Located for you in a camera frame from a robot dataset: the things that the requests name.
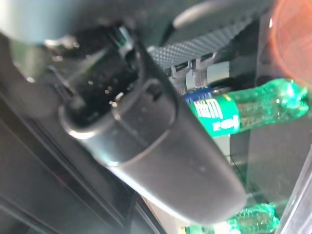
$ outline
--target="textured gray panel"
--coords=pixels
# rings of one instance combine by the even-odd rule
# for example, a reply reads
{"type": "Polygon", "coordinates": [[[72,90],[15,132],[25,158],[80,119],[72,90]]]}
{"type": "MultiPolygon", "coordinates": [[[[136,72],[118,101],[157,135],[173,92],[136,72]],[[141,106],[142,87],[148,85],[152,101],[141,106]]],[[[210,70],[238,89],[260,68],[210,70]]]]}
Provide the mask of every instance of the textured gray panel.
{"type": "Polygon", "coordinates": [[[238,22],[192,40],[150,49],[149,52],[153,59],[163,69],[166,69],[219,50],[228,44],[251,21],[252,19],[238,22]]]}

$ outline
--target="gray plastic surface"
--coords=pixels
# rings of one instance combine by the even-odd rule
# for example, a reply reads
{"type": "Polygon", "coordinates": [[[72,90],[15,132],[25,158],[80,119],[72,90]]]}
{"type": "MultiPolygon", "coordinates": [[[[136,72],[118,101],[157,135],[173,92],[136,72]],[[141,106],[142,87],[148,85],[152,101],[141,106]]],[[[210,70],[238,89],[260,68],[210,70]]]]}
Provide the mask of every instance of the gray plastic surface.
{"type": "Polygon", "coordinates": [[[237,175],[143,47],[137,51],[145,71],[135,90],[87,128],[63,108],[64,129],[168,213],[202,225],[231,217],[246,202],[237,175]]]}

